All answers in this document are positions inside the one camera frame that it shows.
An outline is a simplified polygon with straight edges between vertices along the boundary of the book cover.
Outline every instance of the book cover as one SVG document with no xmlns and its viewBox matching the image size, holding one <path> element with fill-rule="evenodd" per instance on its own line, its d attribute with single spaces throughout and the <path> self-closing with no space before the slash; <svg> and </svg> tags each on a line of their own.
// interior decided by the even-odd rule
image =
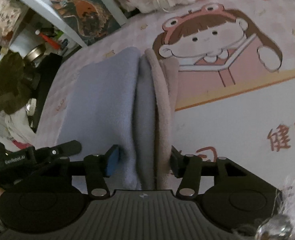
<svg viewBox="0 0 295 240">
<path fill-rule="evenodd" d="M 51 0 L 53 7 L 91 45 L 120 28 L 102 0 Z"/>
</svg>

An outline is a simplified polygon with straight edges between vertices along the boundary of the book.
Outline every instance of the book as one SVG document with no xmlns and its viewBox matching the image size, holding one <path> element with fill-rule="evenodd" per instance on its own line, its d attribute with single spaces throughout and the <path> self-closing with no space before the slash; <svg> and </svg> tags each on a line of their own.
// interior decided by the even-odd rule
<svg viewBox="0 0 295 240">
<path fill-rule="evenodd" d="M 51 0 L 86 45 L 119 29 L 127 19 L 113 0 Z"/>
</svg>

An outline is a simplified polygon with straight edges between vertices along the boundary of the cartoon girl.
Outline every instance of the cartoon girl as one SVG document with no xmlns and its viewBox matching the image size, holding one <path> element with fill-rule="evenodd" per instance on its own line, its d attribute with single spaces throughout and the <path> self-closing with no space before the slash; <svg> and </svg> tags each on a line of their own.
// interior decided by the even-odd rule
<svg viewBox="0 0 295 240">
<path fill-rule="evenodd" d="M 278 46 L 243 12 L 208 4 L 163 24 L 153 50 L 180 63 L 178 100 L 277 71 Z"/>
</svg>

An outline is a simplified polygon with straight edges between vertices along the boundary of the metal screw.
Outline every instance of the metal screw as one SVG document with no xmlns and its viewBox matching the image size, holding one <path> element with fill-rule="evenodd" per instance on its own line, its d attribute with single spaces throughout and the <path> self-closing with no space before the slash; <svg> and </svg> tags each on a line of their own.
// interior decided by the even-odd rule
<svg viewBox="0 0 295 240">
<path fill-rule="evenodd" d="M 106 195 L 107 191 L 103 188 L 95 188 L 94 190 L 91 191 L 91 194 L 96 197 L 103 197 Z"/>
<path fill-rule="evenodd" d="M 190 197 L 195 194 L 195 191 L 191 188 L 182 188 L 182 189 L 180 189 L 179 192 L 182 196 L 186 196 L 186 197 Z"/>
</svg>

